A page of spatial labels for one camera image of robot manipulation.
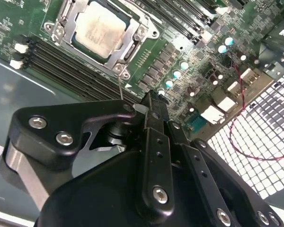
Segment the screw hole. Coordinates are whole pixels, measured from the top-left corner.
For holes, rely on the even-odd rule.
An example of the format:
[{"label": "screw hole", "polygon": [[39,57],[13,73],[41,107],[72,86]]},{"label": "screw hole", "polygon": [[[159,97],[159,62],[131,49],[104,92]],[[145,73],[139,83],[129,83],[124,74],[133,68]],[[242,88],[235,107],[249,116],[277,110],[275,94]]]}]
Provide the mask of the screw hole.
[{"label": "screw hole", "polygon": [[207,173],[206,172],[201,171],[201,174],[202,174],[203,177],[207,177]]},{"label": "screw hole", "polygon": [[159,158],[163,158],[163,155],[161,154],[161,152],[157,152],[157,156],[158,156]]},{"label": "screw hole", "polygon": [[162,140],[157,139],[157,143],[159,143],[160,145],[163,144]]}]

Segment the perforated metal mesh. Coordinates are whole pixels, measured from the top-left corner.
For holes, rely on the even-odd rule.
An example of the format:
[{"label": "perforated metal mesh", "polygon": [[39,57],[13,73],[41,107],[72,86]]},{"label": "perforated metal mesh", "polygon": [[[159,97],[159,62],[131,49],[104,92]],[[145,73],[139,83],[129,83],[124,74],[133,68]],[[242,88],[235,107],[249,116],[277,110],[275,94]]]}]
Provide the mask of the perforated metal mesh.
[{"label": "perforated metal mesh", "polygon": [[[263,199],[284,188],[284,159],[257,161],[235,152],[229,142],[231,122],[209,145]],[[284,155],[284,76],[252,102],[236,121],[233,141],[245,154],[272,158]]]}]

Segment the red wire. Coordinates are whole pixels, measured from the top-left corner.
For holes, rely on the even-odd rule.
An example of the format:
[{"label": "red wire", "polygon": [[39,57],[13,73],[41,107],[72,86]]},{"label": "red wire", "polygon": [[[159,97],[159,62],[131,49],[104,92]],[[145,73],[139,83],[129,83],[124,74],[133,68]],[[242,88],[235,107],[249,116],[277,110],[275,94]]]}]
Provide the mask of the red wire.
[{"label": "red wire", "polygon": [[281,157],[273,157],[273,158],[261,158],[261,157],[255,157],[253,155],[247,155],[244,154],[242,151],[240,151],[233,143],[232,141],[232,130],[235,128],[235,122],[237,121],[238,117],[240,117],[242,115],[242,113],[245,111],[246,109],[246,103],[245,103],[245,94],[244,94],[244,87],[243,87],[243,80],[241,78],[241,74],[240,71],[238,69],[237,65],[233,65],[234,69],[236,70],[237,75],[239,76],[239,82],[240,82],[240,89],[241,89],[241,97],[242,97],[242,110],[241,112],[232,120],[231,123],[231,127],[230,127],[230,132],[229,132],[229,141],[231,143],[232,148],[238,152],[239,154],[242,154],[243,156],[247,157],[247,158],[252,158],[258,161],[278,161],[284,158],[284,155]]}]

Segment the electrolytic capacitor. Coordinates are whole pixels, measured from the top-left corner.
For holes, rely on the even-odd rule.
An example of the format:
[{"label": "electrolytic capacitor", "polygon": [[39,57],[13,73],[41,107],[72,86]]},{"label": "electrolytic capacitor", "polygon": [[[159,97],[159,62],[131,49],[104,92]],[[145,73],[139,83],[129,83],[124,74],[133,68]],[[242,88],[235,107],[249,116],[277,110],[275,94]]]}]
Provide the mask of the electrolytic capacitor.
[{"label": "electrolytic capacitor", "polygon": [[210,78],[209,78],[210,82],[213,84],[213,85],[217,85],[218,84],[218,81],[217,81],[217,78],[212,75]]},{"label": "electrolytic capacitor", "polygon": [[223,74],[218,70],[216,72],[214,72],[214,74],[218,79],[223,79],[223,77],[224,77]]},{"label": "electrolytic capacitor", "polygon": [[195,88],[193,87],[188,87],[187,88],[187,92],[189,94],[190,97],[194,97],[195,96]]},{"label": "electrolytic capacitor", "polygon": [[236,53],[236,56],[241,60],[241,61],[245,61],[247,59],[247,56],[245,54],[243,54],[241,51],[238,51]]},{"label": "electrolytic capacitor", "polygon": [[188,107],[189,112],[192,113],[193,111],[195,111],[194,106],[193,106],[192,103],[187,103],[187,107]]}]

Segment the chip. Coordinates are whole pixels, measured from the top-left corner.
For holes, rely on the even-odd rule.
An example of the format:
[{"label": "chip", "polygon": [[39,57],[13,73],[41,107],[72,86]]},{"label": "chip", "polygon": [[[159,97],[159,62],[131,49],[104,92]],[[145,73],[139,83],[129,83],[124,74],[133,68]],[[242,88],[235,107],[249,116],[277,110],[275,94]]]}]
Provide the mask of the chip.
[{"label": "chip", "polygon": [[157,69],[161,70],[164,67],[164,64],[162,62],[160,62],[159,60],[156,60],[153,63],[153,66],[156,67]]},{"label": "chip", "polygon": [[153,78],[150,76],[144,76],[143,81],[146,82],[147,84],[150,84],[153,81]]},{"label": "chip", "polygon": [[170,59],[169,55],[162,52],[159,56],[159,58],[162,60],[162,62],[167,63]]},{"label": "chip", "polygon": [[153,78],[156,78],[157,77],[157,75],[158,75],[158,71],[157,70],[155,70],[154,68],[150,68],[149,70],[148,70],[148,74],[151,76],[151,77],[153,77]]},{"label": "chip", "polygon": [[173,54],[176,51],[176,48],[173,44],[167,44],[165,47],[165,50],[171,54]]},{"label": "chip", "polygon": [[146,90],[147,89],[147,84],[143,81],[141,81],[138,85],[139,88],[141,88],[142,90]]},{"label": "chip", "polygon": [[76,41],[102,58],[121,47],[125,22],[96,1],[78,15],[76,23]]}]

